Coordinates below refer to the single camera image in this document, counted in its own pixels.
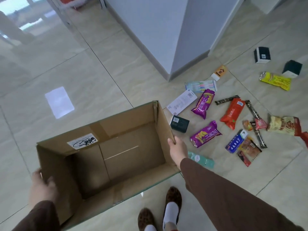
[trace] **plastic packaging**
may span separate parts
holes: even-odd
[[[286,78],[283,76],[279,76],[277,74],[273,74],[270,72],[261,73],[259,80],[262,82],[269,83],[274,86],[281,87],[282,89],[289,91],[291,87],[291,78]]]
[[[210,124],[190,137],[190,141],[195,147],[200,147],[210,141],[215,136],[221,135],[217,130],[217,123],[211,121]]]
[[[198,104],[195,108],[193,108],[191,111],[199,116],[202,116],[203,119],[206,118],[206,111],[210,107],[210,104],[212,103],[212,100],[215,96],[215,92],[206,89],[202,96],[200,97]]]
[[[241,100],[241,98],[234,98],[227,112],[220,119],[220,121],[224,122],[229,128],[234,130],[236,120],[240,115],[240,113],[242,112],[244,106],[245,106],[245,101]]]

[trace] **small black box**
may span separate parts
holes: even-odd
[[[296,78],[301,72],[303,64],[290,60],[285,64],[282,75],[287,78]]]
[[[182,133],[186,133],[188,124],[189,124],[189,120],[173,115],[170,126],[174,130],[177,130]]]
[[[253,52],[256,63],[268,63],[270,61],[269,51],[268,47],[257,47]]]

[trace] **candy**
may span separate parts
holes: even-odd
[[[216,105],[223,104],[223,103],[226,103],[228,101],[232,101],[234,98],[239,98],[239,96],[235,95],[235,96],[232,96],[232,97],[229,97],[229,98],[226,98],[226,99],[215,101],[215,103],[216,103]]]
[[[252,131],[252,126],[248,120],[243,121],[243,127],[247,131]]]
[[[224,122],[229,128],[232,130],[235,129],[235,122],[242,112],[244,108],[245,102],[241,100],[241,98],[234,98],[231,102],[227,112],[225,115],[220,119],[221,122]]]
[[[193,108],[191,111],[194,112],[195,114],[202,116],[203,119],[206,118],[206,111],[210,107],[210,104],[215,96],[215,92],[206,89],[202,96],[200,97],[198,104],[195,108]]]
[[[259,80],[262,82],[269,83],[274,86],[281,87],[282,89],[288,91],[291,87],[291,78],[286,78],[283,76],[279,76],[273,73],[269,72],[263,72],[261,73]]]
[[[260,143],[260,147],[261,148],[267,148],[267,145],[264,143],[264,140],[260,134],[260,131],[256,129],[256,122],[250,122],[252,128],[253,128],[253,131],[254,133],[256,134],[256,137]]]
[[[261,152],[261,149],[253,142],[252,138],[247,136],[245,141],[238,148],[237,155],[248,167]]]
[[[245,103],[249,108],[249,110],[251,111],[252,115],[255,117],[256,129],[259,130],[262,128],[267,128],[267,123],[259,116],[256,110],[253,108],[250,100],[245,100]]]
[[[275,117],[271,116],[268,131],[285,133],[293,136],[299,136],[304,140],[308,147],[308,133],[303,132],[299,119],[297,117]]]
[[[225,147],[226,150],[230,153],[235,153],[237,148],[244,142],[248,133],[245,130],[239,130],[239,132],[233,137],[233,139]]]
[[[218,135],[221,135],[221,133],[217,130],[217,124],[215,121],[211,121],[208,126],[192,135],[190,141],[195,147],[200,147]]]

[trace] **red snack bag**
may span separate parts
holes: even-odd
[[[245,105],[245,101],[241,98],[234,98],[231,102],[226,114],[220,119],[221,122],[224,122],[232,130],[235,129],[235,122],[242,112]]]

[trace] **black snack stick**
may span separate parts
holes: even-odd
[[[215,101],[215,103],[216,103],[217,105],[223,104],[223,103],[226,103],[226,102],[228,102],[228,101],[232,101],[234,98],[239,98],[239,96],[238,96],[238,95],[235,95],[235,96],[232,96],[232,97],[223,99],[223,100]]]
[[[264,143],[264,140],[262,139],[262,136],[260,134],[260,131],[256,129],[256,122],[250,122],[254,133],[256,134],[256,137],[260,143],[261,148],[267,148],[267,145]]]
[[[252,106],[250,100],[245,100],[245,103],[246,103],[247,107],[249,108],[249,110],[251,111],[252,115],[253,115],[256,119],[261,119],[261,117],[259,116],[259,114],[256,112],[256,110],[255,110],[254,107]]]

